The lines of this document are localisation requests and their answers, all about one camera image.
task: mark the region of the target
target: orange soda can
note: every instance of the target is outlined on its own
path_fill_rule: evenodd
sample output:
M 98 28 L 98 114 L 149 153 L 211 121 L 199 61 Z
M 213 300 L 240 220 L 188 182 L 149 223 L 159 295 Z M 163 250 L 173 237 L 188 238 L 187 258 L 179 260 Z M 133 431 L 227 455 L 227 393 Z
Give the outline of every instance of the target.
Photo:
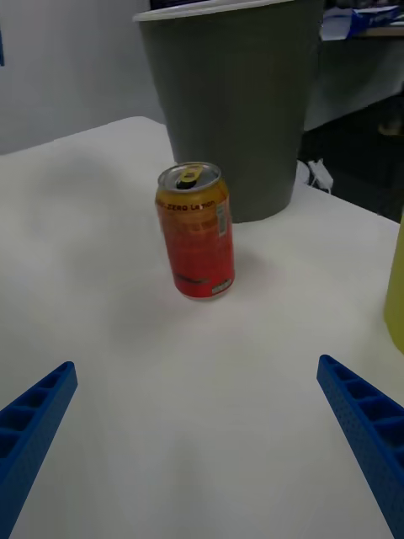
M 157 213 L 175 286 L 209 299 L 234 281 L 229 191 L 209 163 L 183 163 L 158 179 Z

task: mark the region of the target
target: table surface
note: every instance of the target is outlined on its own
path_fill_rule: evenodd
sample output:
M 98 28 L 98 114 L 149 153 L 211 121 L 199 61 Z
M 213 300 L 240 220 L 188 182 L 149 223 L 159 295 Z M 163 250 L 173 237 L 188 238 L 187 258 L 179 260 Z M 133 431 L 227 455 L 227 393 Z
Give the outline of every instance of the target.
M 398 226 L 298 187 L 235 225 L 229 293 L 192 302 L 153 207 L 172 160 L 144 118 L 0 157 L 0 408 L 64 360 L 79 380 L 13 539 L 389 539 L 316 367 L 404 403 Z

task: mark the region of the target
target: yellow object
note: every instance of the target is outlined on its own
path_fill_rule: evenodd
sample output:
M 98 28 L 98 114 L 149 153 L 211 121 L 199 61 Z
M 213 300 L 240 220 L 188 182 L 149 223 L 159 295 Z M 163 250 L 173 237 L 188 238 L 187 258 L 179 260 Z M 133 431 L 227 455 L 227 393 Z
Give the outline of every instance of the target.
M 385 299 L 385 323 L 394 344 L 404 354 L 404 218 L 401 219 Z
M 191 165 L 181 173 L 179 179 L 184 183 L 196 182 L 203 170 L 200 165 Z

